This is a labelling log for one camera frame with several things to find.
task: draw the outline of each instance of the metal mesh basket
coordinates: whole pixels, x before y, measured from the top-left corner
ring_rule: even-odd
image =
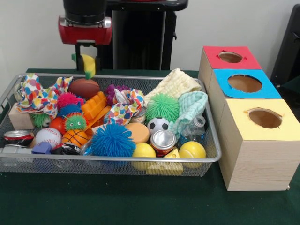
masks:
[[[74,76],[82,78],[83,75],[54,75],[38,74],[43,87],[55,83],[59,76]],[[14,130],[8,112],[16,102],[14,98],[14,86],[18,84],[25,75],[14,78],[4,94],[0,98],[0,136],[7,131]],[[126,85],[142,90],[144,94],[153,90],[163,77],[135,77],[135,76],[106,76],[96,75],[93,78],[99,83],[100,89],[113,83],[115,85]],[[204,85],[197,80],[203,91]],[[203,176],[213,162],[221,158],[218,136],[214,126],[210,106],[207,103],[204,116],[207,120],[206,133],[203,146],[206,150],[206,158],[142,158],[142,157],[97,157],[97,156],[67,156],[67,155],[38,155],[38,154],[9,154],[0,153],[1,172],[22,173],[85,173],[85,174],[132,174],[132,175],[181,175],[181,176]],[[151,166],[151,170],[140,171],[132,165],[142,167]]]

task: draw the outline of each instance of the red box top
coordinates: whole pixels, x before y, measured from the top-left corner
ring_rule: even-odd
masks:
[[[247,46],[204,46],[213,69],[262,69]]]

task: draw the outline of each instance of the orange ball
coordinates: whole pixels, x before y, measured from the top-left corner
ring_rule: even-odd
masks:
[[[63,137],[61,142],[62,143],[73,143],[77,147],[81,148],[82,145],[84,145],[86,142],[88,142],[88,136],[86,133],[82,130],[69,130],[67,131]]]
[[[64,123],[64,120],[61,117],[56,117],[55,119],[53,119],[50,122],[49,127],[57,129],[61,133],[61,135],[64,135],[66,133],[65,123]]]

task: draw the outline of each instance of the red ball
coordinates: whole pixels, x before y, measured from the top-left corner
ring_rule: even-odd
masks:
[[[97,82],[91,79],[87,80],[85,78],[82,78],[73,81],[68,91],[82,98],[91,98],[100,91],[100,87]]]
[[[50,122],[49,127],[57,129],[61,133],[61,135],[64,135],[66,133],[64,120],[61,117],[56,117],[55,119],[53,119]]]

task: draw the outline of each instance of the tennis ball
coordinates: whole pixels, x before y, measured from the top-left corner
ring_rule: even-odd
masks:
[[[206,158],[204,147],[198,142],[186,142],[179,150],[180,158]],[[202,166],[202,163],[183,163],[190,169],[196,169]]]
[[[139,143],[133,152],[132,157],[156,157],[154,149],[146,143]],[[153,162],[131,162],[131,165],[140,171],[145,171]]]

